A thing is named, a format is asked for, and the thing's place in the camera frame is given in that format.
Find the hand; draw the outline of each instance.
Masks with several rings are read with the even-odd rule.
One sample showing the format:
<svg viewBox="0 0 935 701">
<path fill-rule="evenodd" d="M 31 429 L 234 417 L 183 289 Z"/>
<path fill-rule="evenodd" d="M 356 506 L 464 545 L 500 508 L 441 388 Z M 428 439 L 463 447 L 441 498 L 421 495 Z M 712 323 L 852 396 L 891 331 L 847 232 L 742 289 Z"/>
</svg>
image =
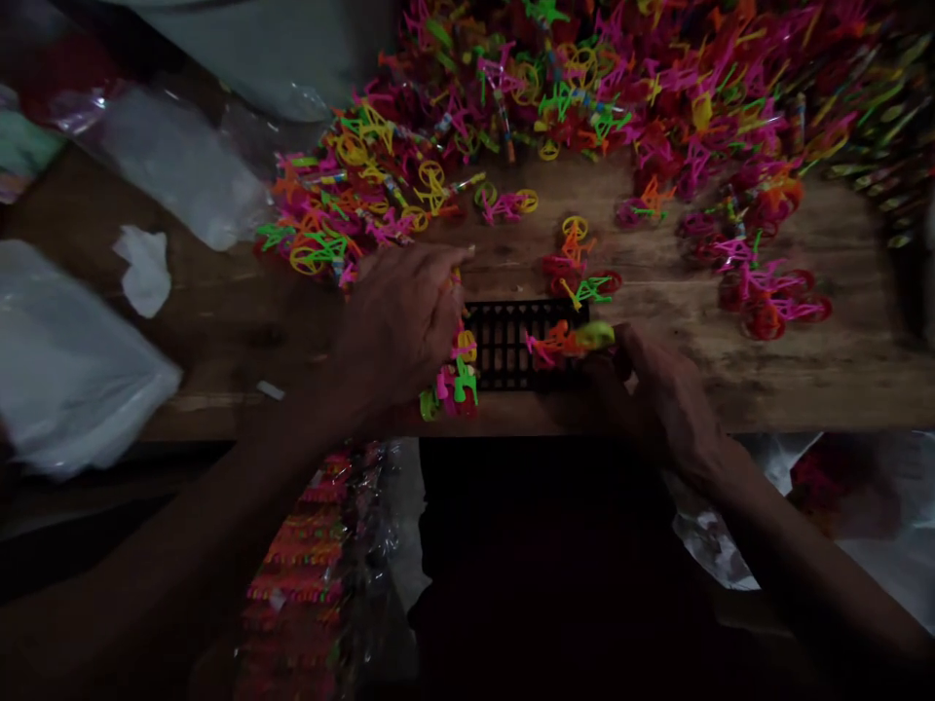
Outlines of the hand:
<svg viewBox="0 0 935 701">
<path fill-rule="evenodd" d="M 630 324 L 614 331 L 613 364 L 594 357 L 585 367 L 612 419 L 641 440 L 647 458 L 672 467 L 711 498 L 726 496 L 737 482 L 759 474 L 746 451 L 721 429 L 691 360 Z M 633 371 L 638 385 L 631 394 L 623 382 Z"/>
<path fill-rule="evenodd" d="M 465 303 L 451 272 L 472 255 L 417 243 L 381 248 L 361 262 L 324 370 L 362 392 L 367 413 L 415 399 L 451 356 Z"/>
</svg>

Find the white paper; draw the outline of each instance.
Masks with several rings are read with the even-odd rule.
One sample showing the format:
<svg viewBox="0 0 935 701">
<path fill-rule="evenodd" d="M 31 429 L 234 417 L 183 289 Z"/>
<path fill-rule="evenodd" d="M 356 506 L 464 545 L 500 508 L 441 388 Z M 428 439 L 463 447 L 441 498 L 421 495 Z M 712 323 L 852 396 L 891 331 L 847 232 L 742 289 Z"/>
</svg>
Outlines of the white paper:
<svg viewBox="0 0 935 701">
<path fill-rule="evenodd" d="M 152 318 L 172 289 L 166 266 L 166 235 L 150 234 L 134 226 L 122 226 L 114 252 L 130 263 L 121 283 L 130 304 L 141 316 Z"/>
</svg>

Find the person's right hand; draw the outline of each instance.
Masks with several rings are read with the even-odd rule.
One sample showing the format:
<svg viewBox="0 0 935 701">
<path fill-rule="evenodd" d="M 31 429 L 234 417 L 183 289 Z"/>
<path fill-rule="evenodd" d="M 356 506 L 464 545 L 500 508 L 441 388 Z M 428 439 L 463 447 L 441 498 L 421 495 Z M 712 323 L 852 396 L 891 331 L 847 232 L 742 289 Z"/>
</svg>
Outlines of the person's right hand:
<svg viewBox="0 0 935 701">
<path fill-rule="evenodd" d="M 702 494 L 717 498 L 756 473 L 746 451 L 721 429 L 697 366 L 676 350 L 624 323 L 617 353 L 591 357 L 585 368 L 612 420 L 645 448 L 646 457 L 673 468 Z M 631 372 L 638 384 L 623 385 Z"/>
</svg>

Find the pile of plastic toys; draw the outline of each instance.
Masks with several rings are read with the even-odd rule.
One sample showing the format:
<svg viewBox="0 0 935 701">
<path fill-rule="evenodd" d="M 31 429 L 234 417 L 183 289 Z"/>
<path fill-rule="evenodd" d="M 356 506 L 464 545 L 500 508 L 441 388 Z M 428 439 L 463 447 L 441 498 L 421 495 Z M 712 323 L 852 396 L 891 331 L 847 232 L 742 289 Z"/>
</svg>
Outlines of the pile of plastic toys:
<svg viewBox="0 0 935 701">
<path fill-rule="evenodd" d="M 485 173 L 459 179 L 460 165 L 622 150 L 635 187 L 621 193 L 620 227 L 661 223 L 675 198 L 703 201 L 678 227 L 686 253 L 724 276 L 721 304 L 748 335 L 776 339 L 831 311 L 811 273 L 783 273 L 763 251 L 799 207 L 803 175 L 870 174 L 891 184 L 893 210 L 918 207 L 894 199 L 903 178 L 886 168 L 931 141 L 917 128 L 931 118 L 930 37 L 897 25 L 868 0 L 413 0 L 401 51 L 381 55 L 315 153 L 280 156 L 280 220 L 258 250 L 350 291 L 361 256 L 466 216 L 465 190 L 491 225 L 538 205 L 532 191 L 498 196 Z M 928 169 L 912 173 L 917 193 Z M 551 293 L 576 306 L 619 285 L 586 273 L 581 221 L 566 222 L 560 255 L 543 252 Z M 439 381 L 457 413 L 464 393 L 449 381 L 469 350 L 454 341 L 459 365 Z"/>
</svg>

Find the white plastic bag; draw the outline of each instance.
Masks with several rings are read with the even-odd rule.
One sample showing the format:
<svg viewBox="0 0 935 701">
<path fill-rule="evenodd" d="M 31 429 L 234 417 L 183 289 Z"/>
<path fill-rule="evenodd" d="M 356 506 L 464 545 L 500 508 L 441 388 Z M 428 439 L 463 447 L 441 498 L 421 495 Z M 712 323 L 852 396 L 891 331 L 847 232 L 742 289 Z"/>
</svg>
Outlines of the white plastic bag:
<svg viewBox="0 0 935 701">
<path fill-rule="evenodd" d="M 252 240 L 269 219 L 266 186 L 201 112 L 167 92 L 130 87 L 72 135 L 216 251 Z"/>
<path fill-rule="evenodd" d="M 821 433 L 749 433 L 735 437 L 772 485 L 785 496 L 792 491 L 793 466 Z M 672 530 L 695 561 L 728 589 L 759 589 L 721 514 L 678 477 L 666 473 L 663 477 L 678 511 Z"/>
<path fill-rule="evenodd" d="M 0 240 L 0 417 L 32 471 L 109 467 L 178 389 L 181 371 L 87 288 Z"/>
<path fill-rule="evenodd" d="M 820 436 L 764 433 L 740 441 L 785 495 L 793 466 Z M 834 438 L 854 474 L 866 473 L 840 500 L 835 543 L 935 635 L 935 433 Z M 678 478 L 666 478 L 678 509 L 672 528 L 692 557 L 728 589 L 759 589 L 721 514 Z"/>
<path fill-rule="evenodd" d="M 841 498 L 835 542 L 935 635 L 935 434 L 847 438 L 873 473 Z"/>
</svg>

